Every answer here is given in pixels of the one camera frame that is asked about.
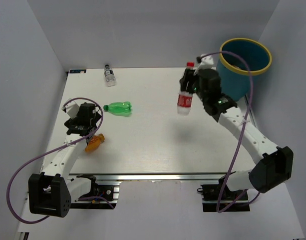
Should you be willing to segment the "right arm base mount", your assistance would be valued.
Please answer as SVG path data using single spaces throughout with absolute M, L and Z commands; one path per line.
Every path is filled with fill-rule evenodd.
M 197 193 L 201 194 L 202 197 L 202 207 L 205 213 L 215 213 L 218 201 L 218 196 L 220 193 L 221 186 L 219 184 L 203 184 L 197 188 Z M 249 212 L 250 207 L 248 205 L 248 195 L 243 193 L 242 190 L 229 191 L 227 187 L 222 195 L 220 202 L 220 210 L 229 205 L 233 200 L 235 200 L 240 194 L 242 196 L 231 206 L 226 212 Z

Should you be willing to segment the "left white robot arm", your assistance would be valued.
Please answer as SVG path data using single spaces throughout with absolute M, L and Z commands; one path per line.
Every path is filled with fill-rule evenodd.
M 69 115 L 63 149 L 41 173 L 32 174 L 28 180 L 29 210 L 32 214 L 65 217 L 71 203 L 81 196 L 92 200 L 98 195 L 98 186 L 85 177 L 69 180 L 69 174 L 77 158 L 85 151 L 93 138 L 101 115 L 93 103 L 67 104 Z

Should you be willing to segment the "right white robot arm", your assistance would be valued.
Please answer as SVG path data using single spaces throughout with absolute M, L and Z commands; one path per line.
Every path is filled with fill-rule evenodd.
M 237 171 L 219 185 L 219 195 L 228 200 L 237 191 L 256 189 L 264 194 L 284 183 L 292 175 L 294 153 L 288 147 L 279 147 L 266 138 L 252 123 L 245 120 L 238 104 L 222 93 L 221 78 L 216 70 L 202 69 L 197 74 L 185 69 L 180 79 L 180 89 L 186 94 L 196 94 L 205 112 L 235 138 L 251 156 L 255 167 L 252 170 Z

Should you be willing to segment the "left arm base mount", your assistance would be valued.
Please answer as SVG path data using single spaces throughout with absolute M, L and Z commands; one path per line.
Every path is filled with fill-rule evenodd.
M 71 209 L 113 210 L 119 198 L 120 182 L 102 180 L 99 176 L 80 174 L 77 179 L 91 181 L 90 190 L 71 203 Z

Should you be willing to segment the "red label water bottle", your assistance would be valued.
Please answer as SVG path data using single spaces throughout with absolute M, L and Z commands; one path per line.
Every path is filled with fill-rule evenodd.
M 188 82 L 185 81 L 185 72 L 186 70 L 193 70 L 194 65 L 195 64 L 193 62 L 187 62 L 184 74 L 179 80 L 180 90 L 177 100 L 177 113 L 183 116 L 187 116 L 189 114 L 193 98 L 193 95 L 187 91 Z

